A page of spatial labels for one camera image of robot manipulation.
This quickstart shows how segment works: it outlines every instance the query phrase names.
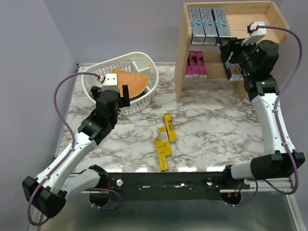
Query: white label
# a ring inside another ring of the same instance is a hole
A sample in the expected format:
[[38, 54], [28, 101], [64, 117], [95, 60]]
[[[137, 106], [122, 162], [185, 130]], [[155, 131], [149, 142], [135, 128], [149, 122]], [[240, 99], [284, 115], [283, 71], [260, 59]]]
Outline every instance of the white label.
[[184, 79], [192, 79], [192, 75], [184, 76]]
[[161, 137], [161, 139], [162, 139], [162, 142], [167, 142], [167, 141], [169, 141], [168, 134], [167, 134], [166, 131], [165, 131], [165, 132], [161, 132], [161, 133], [160, 133], [160, 137]]
[[207, 78], [207, 75], [200, 75], [199, 79], [205, 79]]

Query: toothpaste box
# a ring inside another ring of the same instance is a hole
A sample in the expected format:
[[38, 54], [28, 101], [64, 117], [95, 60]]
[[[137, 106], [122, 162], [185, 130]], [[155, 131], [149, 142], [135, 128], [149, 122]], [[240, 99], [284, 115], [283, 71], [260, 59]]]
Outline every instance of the toothpaste box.
[[226, 45], [231, 39], [231, 32], [227, 22], [227, 17], [222, 8], [213, 8], [212, 14], [215, 21], [218, 40], [216, 45]]
[[185, 70], [185, 75], [184, 75], [184, 79], [192, 79], [193, 75], [192, 75], [192, 69], [191, 69], [191, 64], [189, 62], [189, 57], [187, 59], [187, 64], [186, 64], [186, 70]]
[[203, 52], [196, 51], [196, 57], [197, 57], [199, 74], [200, 74], [199, 79], [205, 79], [207, 78], [207, 70], [206, 70], [206, 66], [203, 61]]
[[200, 8], [202, 26], [205, 33], [204, 45], [216, 45], [218, 39], [214, 19], [210, 8]]
[[190, 51], [188, 57], [189, 57], [189, 62], [191, 64], [192, 78], [199, 78], [200, 73], [198, 68], [196, 52]]
[[243, 80], [243, 76], [238, 64], [230, 64], [229, 61], [226, 61], [223, 66], [229, 81]]
[[189, 18], [192, 25], [192, 41], [191, 44], [203, 45], [205, 34], [202, 26], [202, 19], [198, 7], [188, 7]]

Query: black metal base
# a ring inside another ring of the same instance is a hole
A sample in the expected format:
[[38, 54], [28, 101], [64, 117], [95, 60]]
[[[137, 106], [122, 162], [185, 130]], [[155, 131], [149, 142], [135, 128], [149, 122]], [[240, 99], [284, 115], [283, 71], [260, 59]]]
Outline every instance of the black metal base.
[[[304, 153], [292, 152], [296, 168], [305, 162]], [[287, 178], [294, 173], [288, 153], [269, 154], [254, 158], [250, 163], [251, 172], [256, 180]]]
[[[109, 173], [97, 188], [107, 188], [109, 182], [122, 201], [221, 200], [220, 190], [236, 190], [239, 184], [242, 189], [250, 188], [243, 180], [226, 179], [223, 172]], [[96, 205], [103, 206], [108, 200], [107, 193], [90, 193], [90, 202]]]

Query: plastic laundry basket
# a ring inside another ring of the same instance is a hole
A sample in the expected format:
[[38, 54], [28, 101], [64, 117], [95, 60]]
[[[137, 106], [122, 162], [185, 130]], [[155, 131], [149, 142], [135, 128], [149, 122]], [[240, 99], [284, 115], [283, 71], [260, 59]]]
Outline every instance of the plastic laundry basket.
[[[151, 98], [154, 96], [155, 88], [158, 84], [158, 71], [153, 60], [145, 53], [132, 52], [99, 64], [92, 65], [88, 67], [85, 72], [92, 72], [104, 76], [111, 73], [112, 68], [131, 71], [150, 77], [149, 83], [145, 89], [145, 94], [131, 101], [129, 107], [121, 108], [121, 114], [128, 116], [147, 107], [151, 102]], [[82, 75], [81, 82], [87, 97], [95, 103], [90, 89], [92, 86], [100, 87], [101, 82], [88, 75]]]

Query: orange cloth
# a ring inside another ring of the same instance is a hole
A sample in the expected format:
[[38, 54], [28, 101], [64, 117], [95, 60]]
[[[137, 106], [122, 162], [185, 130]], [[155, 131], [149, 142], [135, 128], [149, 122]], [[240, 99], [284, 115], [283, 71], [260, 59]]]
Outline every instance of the orange cloth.
[[122, 85], [128, 85], [129, 98], [134, 98], [144, 92], [150, 77], [113, 68], [111, 73], [117, 74], [120, 95], [123, 96]]

